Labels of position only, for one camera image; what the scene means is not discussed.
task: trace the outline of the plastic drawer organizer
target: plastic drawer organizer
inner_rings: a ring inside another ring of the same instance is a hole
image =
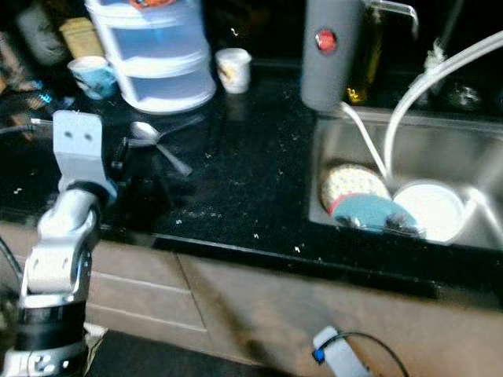
[[[143,112],[195,108],[215,93],[200,2],[137,10],[127,0],[86,0],[124,100]]]

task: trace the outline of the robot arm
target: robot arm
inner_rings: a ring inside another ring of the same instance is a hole
[[[26,261],[16,341],[2,377],[81,377],[86,370],[91,252],[101,208],[115,192],[103,168],[99,117],[57,112],[53,128],[61,193],[40,219],[39,241]],[[96,142],[82,143],[89,139]]]
[[[83,375],[91,251],[104,193],[98,185],[74,184],[42,216],[24,269],[16,342],[2,376]]]

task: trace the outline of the red button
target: red button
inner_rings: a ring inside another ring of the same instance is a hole
[[[329,29],[323,29],[316,34],[316,45],[323,53],[331,53],[337,49],[337,37]]]

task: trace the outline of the paper cup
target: paper cup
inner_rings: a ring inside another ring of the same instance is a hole
[[[245,49],[221,49],[215,55],[218,76],[228,93],[244,93],[250,86],[252,57]]]
[[[111,97],[116,91],[116,77],[103,57],[79,57],[68,63],[77,86],[93,100]]]

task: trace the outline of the cabinet drawer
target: cabinet drawer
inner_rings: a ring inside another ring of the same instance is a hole
[[[179,326],[94,304],[87,304],[86,320],[111,330],[158,342],[167,342],[200,352],[211,353],[212,351],[211,340],[203,328]]]
[[[204,328],[192,293],[93,273],[88,302],[157,320]]]
[[[0,224],[0,235],[17,259],[22,261],[38,239],[36,229],[6,223]],[[101,241],[93,251],[93,271],[189,289],[176,255],[147,247]]]

